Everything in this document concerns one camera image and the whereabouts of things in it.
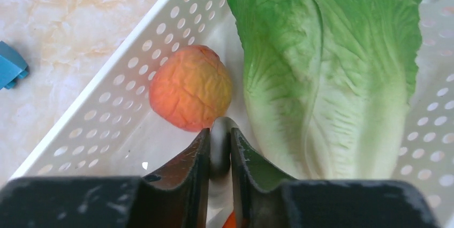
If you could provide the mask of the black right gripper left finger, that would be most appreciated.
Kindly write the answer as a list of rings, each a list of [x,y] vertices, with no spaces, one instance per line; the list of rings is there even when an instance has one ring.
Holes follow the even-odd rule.
[[[1,227],[205,227],[209,129],[141,176],[21,177],[1,189]]]

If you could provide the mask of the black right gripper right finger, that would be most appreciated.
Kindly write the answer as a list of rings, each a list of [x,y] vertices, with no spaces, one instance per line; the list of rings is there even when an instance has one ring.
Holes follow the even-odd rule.
[[[439,227],[411,184],[399,180],[298,180],[231,130],[237,227]]]

